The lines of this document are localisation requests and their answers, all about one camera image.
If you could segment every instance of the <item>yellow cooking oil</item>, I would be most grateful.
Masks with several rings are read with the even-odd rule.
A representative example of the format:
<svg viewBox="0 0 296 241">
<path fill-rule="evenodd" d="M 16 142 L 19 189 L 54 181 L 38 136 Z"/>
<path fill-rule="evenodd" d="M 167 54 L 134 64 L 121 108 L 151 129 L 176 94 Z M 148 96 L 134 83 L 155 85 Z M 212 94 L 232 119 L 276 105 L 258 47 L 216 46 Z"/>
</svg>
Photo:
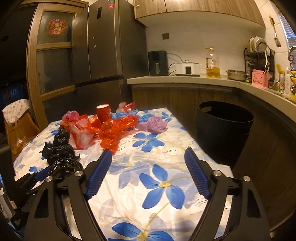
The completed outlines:
<svg viewBox="0 0 296 241">
<path fill-rule="evenodd" d="M 219 58 L 214 54 L 214 48 L 206 48 L 206 66 L 207 66 L 207 76 L 211 78 L 220 78 L 220 68 L 219 68 Z"/>
</svg>

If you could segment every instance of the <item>pink basket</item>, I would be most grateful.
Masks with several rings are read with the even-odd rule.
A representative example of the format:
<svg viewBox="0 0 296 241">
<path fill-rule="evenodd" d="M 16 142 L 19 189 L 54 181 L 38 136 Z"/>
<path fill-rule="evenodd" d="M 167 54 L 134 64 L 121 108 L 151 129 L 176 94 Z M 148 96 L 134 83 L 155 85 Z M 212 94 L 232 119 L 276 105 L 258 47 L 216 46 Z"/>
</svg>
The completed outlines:
<svg viewBox="0 0 296 241">
<path fill-rule="evenodd" d="M 262 70 L 254 69 L 252 72 L 252 85 L 261 88 L 268 88 L 267 74 L 263 74 Z"/>
</svg>

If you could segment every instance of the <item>black trash can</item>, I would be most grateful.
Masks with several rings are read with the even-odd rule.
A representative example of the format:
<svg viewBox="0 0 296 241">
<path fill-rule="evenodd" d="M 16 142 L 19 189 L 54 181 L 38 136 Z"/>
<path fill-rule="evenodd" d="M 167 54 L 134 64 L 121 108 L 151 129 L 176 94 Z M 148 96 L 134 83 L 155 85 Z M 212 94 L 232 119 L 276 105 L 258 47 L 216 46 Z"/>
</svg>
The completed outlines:
<svg viewBox="0 0 296 241">
<path fill-rule="evenodd" d="M 240 106 L 219 101 L 202 102 L 197 111 L 196 141 L 214 161 L 233 169 L 253 120 L 252 113 Z"/>
</svg>

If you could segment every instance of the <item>metal screw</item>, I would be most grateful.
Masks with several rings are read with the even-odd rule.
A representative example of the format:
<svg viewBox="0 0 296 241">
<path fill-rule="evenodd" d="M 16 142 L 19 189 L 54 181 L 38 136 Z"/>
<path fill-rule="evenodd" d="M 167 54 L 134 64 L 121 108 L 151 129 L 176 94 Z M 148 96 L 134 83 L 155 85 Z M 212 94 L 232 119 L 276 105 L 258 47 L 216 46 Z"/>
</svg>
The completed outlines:
<svg viewBox="0 0 296 241">
<path fill-rule="evenodd" d="M 52 176 L 48 176 L 48 177 L 45 178 L 45 181 L 46 181 L 46 182 L 51 182 L 52 179 L 53 179 Z"/>
<path fill-rule="evenodd" d="M 222 175 L 222 172 L 220 172 L 219 170 L 215 170 L 213 171 L 213 174 L 217 177 L 221 176 Z"/>
<path fill-rule="evenodd" d="M 83 171 L 77 171 L 75 172 L 75 176 L 80 177 L 83 175 Z"/>
<path fill-rule="evenodd" d="M 244 176 L 244 181 L 249 182 L 251 179 L 248 176 Z"/>
</svg>

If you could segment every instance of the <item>table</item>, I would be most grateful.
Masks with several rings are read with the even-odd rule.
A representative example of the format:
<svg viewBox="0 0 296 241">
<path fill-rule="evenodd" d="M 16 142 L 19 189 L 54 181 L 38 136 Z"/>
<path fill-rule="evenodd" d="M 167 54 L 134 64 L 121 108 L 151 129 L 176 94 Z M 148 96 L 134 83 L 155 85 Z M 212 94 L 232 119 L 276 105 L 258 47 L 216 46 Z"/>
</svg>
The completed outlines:
<svg viewBox="0 0 296 241">
<path fill-rule="evenodd" d="M 119 149 L 97 195 L 89 200 L 96 221 L 109 241 L 149 240 L 187 241 L 196 227 L 207 201 L 201 196 L 184 163 L 184 152 L 191 147 L 212 169 L 233 177 L 229 166 L 212 160 L 173 114 L 166 108 L 140 111 L 168 121 L 160 134 L 135 130 L 120 141 Z M 52 142 L 60 121 L 52 122 L 27 144 L 14 162 L 15 179 L 48 166 L 42 157 L 45 142 Z M 96 161 L 103 149 L 100 141 L 76 150 L 85 168 Z M 65 210 L 73 236 L 80 238 L 69 198 Z M 223 235 L 231 207 L 228 196 L 216 237 Z"/>
</svg>

